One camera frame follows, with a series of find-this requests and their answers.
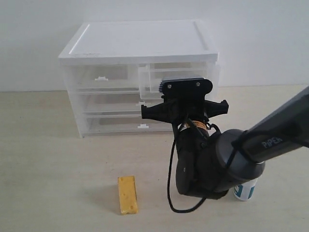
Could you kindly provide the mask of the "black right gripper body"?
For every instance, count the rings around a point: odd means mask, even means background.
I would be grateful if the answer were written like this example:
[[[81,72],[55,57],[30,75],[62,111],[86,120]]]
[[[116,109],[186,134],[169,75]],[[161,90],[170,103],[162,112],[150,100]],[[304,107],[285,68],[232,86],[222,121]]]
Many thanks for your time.
[[[141,117],[166,123],[176,123],[186,116],[208,120],[211,117],[228,113],[226,100],[213,102],[205,97],[213,89],[210,80],[196,82],[195,86],[176,84],[164,85],[163,102],[151,107],[141,106]]]

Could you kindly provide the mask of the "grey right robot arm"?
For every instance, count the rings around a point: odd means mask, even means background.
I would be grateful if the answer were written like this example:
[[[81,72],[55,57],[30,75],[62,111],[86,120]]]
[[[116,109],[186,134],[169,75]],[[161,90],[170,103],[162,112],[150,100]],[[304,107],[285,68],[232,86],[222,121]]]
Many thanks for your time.
[[[226,114],[229,105],[207,100],[212,88],[203,77],[162,81],[163,102],[141,107],[143,119],[172,126],[179,194],[219,199],[233,186],[260,177],[267,160],[309,145],[308,89],[248,130],[221,132],[209,119]]]

